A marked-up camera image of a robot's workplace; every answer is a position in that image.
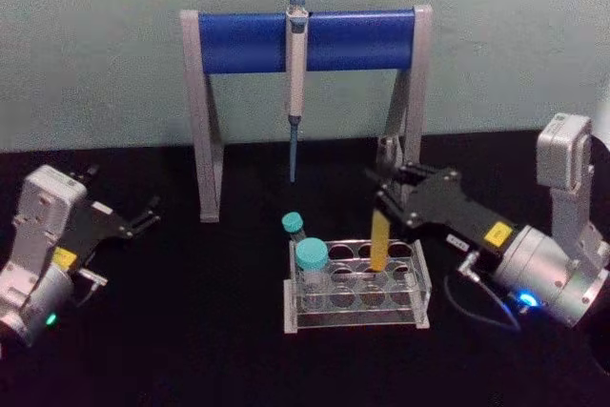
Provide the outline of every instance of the wall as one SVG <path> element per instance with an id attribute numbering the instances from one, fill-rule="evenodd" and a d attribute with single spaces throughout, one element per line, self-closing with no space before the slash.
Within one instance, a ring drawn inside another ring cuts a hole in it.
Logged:
<path id="1" fill-rule="evenodd" d="M 0 0 L 0 150 L 190 142 L 180 9 L 287 0 Z M 610 68 L 610 0 L 308 0 L 310 10 L 431 3 L 428 132 L 594 114 Z M 304 137 L 380 132 L 393 76 L 312 74 Z M 281 75 L 214 79 L 229 141 L 287 138 Z"/>

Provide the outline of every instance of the black tabletop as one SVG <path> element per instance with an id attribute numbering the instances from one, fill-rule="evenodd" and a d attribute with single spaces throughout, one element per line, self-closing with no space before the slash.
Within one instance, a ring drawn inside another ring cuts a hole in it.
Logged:
<path id="1" fill-rule="evenodd" d="M 550 233 L 550 197 L 536 184 L 537 132 L 433 135 L 422 162 L 463 172 L 466 192 Z M 456 312 L 441 281 L 456 254 L 424 249 L 433 280 L 431 328 L 370 326 L 283 334 L 287 237 L 299 211 L 308 235 L 370 236 L 375 140 L 299 144 L 288 183 L 286 144 L 229 146 L 221 222 L 198 221 L 193 150 L 106 149 L 0 155 L 0 262 L 24 177 L 43 163 L 101 166 L 90 197 L 125 216 L 159 194 L 163 220 L 130 243 L 100 247 L 92 270 L 110 280 L 85 307 L 59 313 L 35 346 L 0 361 L 5 405 L 608 405 L 610 377 L 583 334 L 538 311 L 510 334 Z M 610 161 L 594 143 L 592 219 L 610 235 Z M 471 309 L 488 299 L 456 281 Z"/>

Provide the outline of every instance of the green led light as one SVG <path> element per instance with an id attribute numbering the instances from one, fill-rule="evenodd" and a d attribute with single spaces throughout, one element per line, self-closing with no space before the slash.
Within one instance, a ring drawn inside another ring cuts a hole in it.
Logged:
<path id="1" fill-rule="evenodd" d="M 49 317 L 47 318 L 47 326 L 51 326 L 55 321 L 57 321 L 57 315 L 50 314 Z"/>

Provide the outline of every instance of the yellow label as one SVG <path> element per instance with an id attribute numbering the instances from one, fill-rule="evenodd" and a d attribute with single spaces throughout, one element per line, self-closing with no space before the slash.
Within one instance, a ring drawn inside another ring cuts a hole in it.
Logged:
<path id="1" fill-rule="evenodd" d="M 371 269 L 381 272 L 388 263 L 388 244 L 390 242 L 390 221 L 379 210 L 373 211 L 371 230 Z"/>
<path id="2" fill-rule="evenodd" d="M 502 223 L 501 221 L 497 222 L 492 229 L 489 230 L 489 233 L 485 235 L 485 240 L 499 248 L 502 246 L 502 243 L 506 241 L 508 236 L 511 234 L 513 230 L 510 226 Z"/>
<path id="3" fill-rule="evenodd" d="M 55 248 L 53 252 L 53 262 L 67 271 L 78 256 L 73 252 L 69 252 L 61 247 Z"/>

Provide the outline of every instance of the vial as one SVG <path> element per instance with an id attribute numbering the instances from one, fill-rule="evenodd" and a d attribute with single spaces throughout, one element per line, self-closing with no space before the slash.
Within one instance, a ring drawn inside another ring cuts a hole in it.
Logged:
<path id="1" fill-rule="evenodd" d="M 328 274 L 328 247 L 319 238 L 308 237 L 296 245 L 296 265 L 303 286 L 302 306 L 306 310 L 319 310 L 324 306 Z"/>
<path id="2" fill-rule="evenodd" d="M 285 214 L 282 218 L 282 226 L 294 243 L 298 243 L 301 240 L 307 238 L 305 231 L 303 231 L 303 218 L 298 212 L 290 212 Z"/>

